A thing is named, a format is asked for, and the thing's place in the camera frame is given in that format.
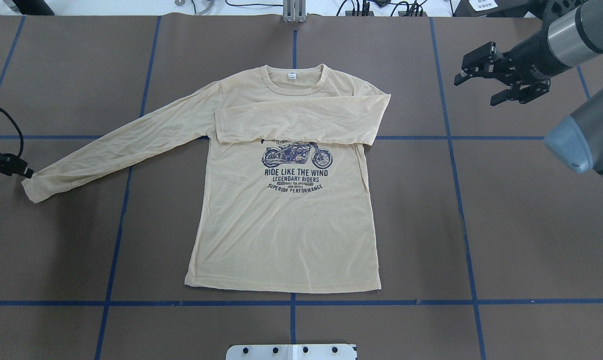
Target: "shirt sleeve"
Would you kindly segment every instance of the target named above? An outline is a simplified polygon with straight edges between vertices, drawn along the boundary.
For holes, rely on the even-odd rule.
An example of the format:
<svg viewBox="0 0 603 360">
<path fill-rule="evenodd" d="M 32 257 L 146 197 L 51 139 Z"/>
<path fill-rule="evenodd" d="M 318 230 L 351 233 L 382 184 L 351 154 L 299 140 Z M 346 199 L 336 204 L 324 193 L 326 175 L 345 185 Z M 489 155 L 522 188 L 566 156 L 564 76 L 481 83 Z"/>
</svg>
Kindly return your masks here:
<svg viewBox="0 0 603 360">
<path fill-rule="evenodd" d="M 197 139 L 215 128 L 214 111 L 222 101 L 219 82 L 212 82 L 37 171 L 23 189 L 39 203 Z"/>
<path fill-rule="evenodd" d="M 382 94 L 276 100 L 218 109 L 214 113 L 217 140 L 372 145 L 391 98 Z"/>
</svg>

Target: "sleeve cuff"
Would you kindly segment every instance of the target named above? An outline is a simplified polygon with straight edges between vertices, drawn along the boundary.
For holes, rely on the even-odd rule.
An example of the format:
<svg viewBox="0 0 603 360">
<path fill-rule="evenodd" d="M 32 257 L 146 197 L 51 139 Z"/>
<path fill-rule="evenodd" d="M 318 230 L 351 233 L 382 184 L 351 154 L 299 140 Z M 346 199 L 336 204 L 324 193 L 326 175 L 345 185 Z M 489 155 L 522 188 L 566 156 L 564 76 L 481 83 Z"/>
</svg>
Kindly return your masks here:
<svg viewBox="0 0 603 360">
<path fill-rule="evenodd" d="M 48 199 L 48 196 L 44 196 L 41 192 L 38 191 L 36 185 L 34 185 L 33 180 L 31 178 L 27 178 L 22 181 L 22 187 L 25 191 L 25 194 L 28 196 L 28 199 L 33 203 L 41 203 L 42 201 Z"/>
</svg>

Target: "blue tape grid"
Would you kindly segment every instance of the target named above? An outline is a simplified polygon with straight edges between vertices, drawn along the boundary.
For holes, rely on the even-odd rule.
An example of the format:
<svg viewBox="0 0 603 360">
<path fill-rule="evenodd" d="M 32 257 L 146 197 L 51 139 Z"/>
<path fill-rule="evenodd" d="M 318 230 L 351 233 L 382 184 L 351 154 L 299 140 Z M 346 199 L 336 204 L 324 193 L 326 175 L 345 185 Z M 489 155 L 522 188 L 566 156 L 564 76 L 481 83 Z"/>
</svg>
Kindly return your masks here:
<svg viewBox="0 0 603 360">
<path fill-rule="evenodd" d="M 459 306 L 473 300 L 208 300 L 208 301 L 74 301 L 0 300 L 0 306 L 98 306 L 112 307 L 228 307 L 228 306 Z M 496 298 L 478 299 L 478 305 L 584 305 L 603 304 L 603 298 Z"/>
<path fill-rule="evenodd" d="M 25 21 L 26 21 L 26 16 L 22 15 L 21 20 L 19 21 L 19 26 L 17 27 L 17 32 L 15 34 L 15 38 L 13 39 L 13 43 L 10 46 L 10 51 L 8 51 L 8 56 L 6 57 L 6 61 L 4 62 L 4 68 L 1 69 L 0 89 L 2 88 L 2 82 L 4 82 L 4 76 L 6 76 L 6 71 L 9 70 L 9 64 L 11 64 L 11 58 L 13 57 L 13 52 L 15 51 L 15 47 L 18 44 L 18 40 L 20 39 L 21 30 L 24 27 Z"/>
<path fill-rule="evenodd" d="M 459 178 L 457 176 L 457 164 L 455 163 L 455 150 L 453 148 L 453 136 L 451 126 L 448 121 L 448 108 L 446 106 L 446 96 L 444 95 L 444 82 L 442 80 L 442 70 L 439 64 L 439 53 L 437 52 L 437 36 L 435 33 L 435 23 L 433 18 L 430 21 L 430 34 L 432 38 L 432 51 L 434 52 L 434 63 L 437 69 L 437 80 L 439 82 L 439 96 L 441 97 L 441 110 L 443 111 L 443 121 L 446 125 L 446 136 L 448 137 L 448 152 L 450 153 L 450 165 L 452 166 L 452 178 L 455 184 L 455 194 L 457 195 L 457 207 L 461 217 L 461 226 L 463 229 L 463 240 L 466 246 L 466 268 L 468 269 L 468 280 L 470 282 L 470 294 L 472 296 L 472 307 L 475 312 L 475 326 L 477 328 L 477 340 L 479 342 L 479 353 L 481 360 L 486 360 L 486 349 L 484 347 L 484 332 L 482 332 L 482 319 L 480 317 L 480 306 L 477 303 L 477 291 L 475 289 L 475 276 L 473 276 L 473 260 L 471 259 L 471 246 L 468 242 L 468 232 L 466 230 L 466 217 L 464 216 L 464 204 L 462 203 L 462 194 L 460 191 Z"/>
<path fill-rule="evenodd" d="M 16 30 L 15 38 L 11 44 L 11 48 L 7 55 L 0 75 L 0 89 L 2 88 L 2 82 L 11 63 L 11 58 L 20 38 L 20 34 L 23 29 L 26 17 L 22 16 L 19 26 Z M 146 73 L 146 84 L 144 86 L 144 92 L 142 96 L 141 109 L 139 116 L 143 116 L 146 109 L 146 100 L 148 99 L 148 91 L 151 81 L 151 74 L 153 71 L 153 61 L 155 59 L 156 46 L 160 31 L 160 23 L 162 18 L 157 17 L 155 25 L 155 34 L 153 38 L 150 61 L 148 63 L 148 72 Z M 468 278 L 471 288 L 472 299 L 461 299 L 461 300 L 297 300 L 297 294 L 294 292 L 290 294 L 290 300 L 234 300 L 234 301 L 112 301 L 112 291 L 116 275 L 117 259 L 119 257 L 119 248 L 121 245 L 121 239 L 124 229 L 124 217 L 126 215 L 126 209 L 128 207 L 128 198 L 130 196 L 130 183 L 133 173 L 133 167 L 128 169 L 128 178 L 126 181 L 125 192 L 123 196 L 123 202 L 121 205 L 121 214 L 119 215 L 119 226 L 117 230 L 117 236 L 112 255 L 111 271 L 109 273 L 108 287 L 104 301 L 83 301 L 83 300 L 0 300 L 0 306 L 96 306 L 103 307 L 102 322 L 100 325 L 98 342 L 95 350 L 95 359 L 98 360 L 101 356 L 101 348 L 104 341 L 107 321 L 108 321 L 108 310 L 111 307 L 226 307 L 226 306 L 288 306 L 290 307 L 290 342 L 295 344 L 297 342 L 297 330 L 296 330 L 296 310 L 297 306 L 473 306 L 475 312 L 475 325 L 477 328 L 477 338 L 479 341 L 480 355 L 482 360 L 486 359 L 485 348 L 484 348 L 484 335 L 482 333 L 482 324 L 480 319 L 479 305 L 482 306 L 493 306 L 493 305 L 587 305 L 587 304 L 603 304 L 603 298 L 526 298 L 526 299 L 478 299 L 475 288 L 475 278 L 473 276 L 473 263 L 471 259 L 471 251 L 468 241 L 468 233 L 466 231 L 466 219 L 464 217 L 464 205 L 462 203 L 462 196 L 459 186 L 459 178 L 457 176 L 457 164 L 455 163 L 455 153 L 453 148 L 453 141 L 543 141 L 543 136 L 455 136 L 452 135 L 450 129 L 450 121 L 448 119 L 448 108 L 446 105 L 446 97 L 444 94 L 443 77 L 441 73 L 441 66 L 439 62 L 439 53 L 437 51 L 437 37 L 434 27 L 434 21 L 432 18 L 430 21 L 432 48 L 434 52 L 434 59 L 436 63 L 437 78 L 439 83 L 439 95 L 441 100 L 441 109 L 443 111 L 443 120 L 446 128 L 445 136 L 377 136 L 376 139 L 380 141 L 447 141 L 448 151 L 450 155 L 450 164 L 452 167 L 452 174 L 455 184 L 455 194 L 457 196 L 457 207 L 461 222 L 463 226 L 464 244 L 466 246 L 466 266 L 468 270 Z M 297 68 L 297 34 L 298 31 L 294 30 L 292 34 L 292 68 Z M 580 66 L 576 67 L 579 79 L 581 81 L 583 91 L 587 99 L 590 99 L 590 92 L 588 91 L 585 78 L 583 76 Z M 95 140 L 100 138 L 102 135 L 25 135 L 25 139 L 29 140 Z M 18 139 L 17 135 L 0 135 L 0 140 L 13 140 Z M 200 139 L 208 139 L 207 136 L 202 136 Z"/>
<path fill-rule="evenodd" d="M 155 35 L 152 41 L 152 49 L 150 50 L 150 61 L 148 62 L 148 71 L 146 72 L 146 84 L 144 85 L 143 96 L 141 100 L 141 108 L 139 109 L 139 117 L 144 116 L 146 112 L 146 98 L 148 98 L 148 88 L 151 85 L 151 75 L 153 73 L 153 60 L 155 59 L 155 50 L 157 48 L 157 38 L 160 34 L 160 24 L 162 23 L 162 17 L 157 16 L 157 22 L 155 24 Z M 102 322 L 99 328 L 99 337 L 97 338 L 97 346 L 95 349 L 95 360 L 100 360 L 101 349 L 104 343 L 104 334 L 106 332 L 106 325 L 108 321 L 108 310 L 110 309 L 111 296 L 113 294 L 113 284 L 115 282 L 115 273 L 117 269 L 117 259 L 119 257 L 119 247 L 122 243 L 122 234 L 124 232 L 124 217 L 126 216 L 126 209 L 128 208 L 128 197 L 131 189 L 131 178 L 133 177 L 133 168 L 128 168 L 128 179 L 126 180 L 126 189 L 123 193 L 123 202 L 121 203 L 121 215 L 119 215 L 119 227 L 117 229 L 117 238 L 114 242 L 114 251 L 112 253 L 112 265 L 110 267 L 110 276 L 108 278 L 108 288 L 105 293 L 105 301 L 103 303 Z"/>
</svg>

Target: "printed motorcycle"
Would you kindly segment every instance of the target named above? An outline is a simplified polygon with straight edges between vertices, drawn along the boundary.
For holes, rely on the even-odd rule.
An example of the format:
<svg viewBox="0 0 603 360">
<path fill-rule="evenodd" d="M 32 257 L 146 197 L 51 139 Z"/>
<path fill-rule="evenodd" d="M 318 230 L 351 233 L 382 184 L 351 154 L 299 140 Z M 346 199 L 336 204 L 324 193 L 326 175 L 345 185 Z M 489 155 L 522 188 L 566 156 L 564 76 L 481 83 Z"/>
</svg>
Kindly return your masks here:
<svg viewBox="0 0 603 360">
<path fill-rule="evenodd" d="M 315 150 L 311 162 L 319 169 L 326 169 L 333 164 L 333 155 L 325 148 L 320 148 L 315 142 L 273 140 L 278 147 L 267 147 L 262 155 L 262 163 L 269 168 L 278 167 L 281 164 L 306 164 L 311 150 Z"/>
</svg>

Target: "beige long-sleeve shirt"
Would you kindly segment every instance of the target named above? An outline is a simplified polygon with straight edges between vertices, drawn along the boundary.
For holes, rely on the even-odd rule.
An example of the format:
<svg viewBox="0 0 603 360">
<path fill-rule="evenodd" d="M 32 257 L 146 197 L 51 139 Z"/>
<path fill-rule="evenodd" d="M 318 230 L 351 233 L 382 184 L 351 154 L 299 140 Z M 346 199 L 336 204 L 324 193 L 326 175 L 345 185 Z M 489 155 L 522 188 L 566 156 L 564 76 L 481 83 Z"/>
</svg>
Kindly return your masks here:
<svg viewBox="0 0 603 360">
<path fill-rule="evenodd" d="M 324 64 L 262 66 L 96 139 L 22 182 L 38 203 L 210 137 L 185 284 L 299 293 L 380 289 L 363 144 L 390 95 Z"/>
</svg>

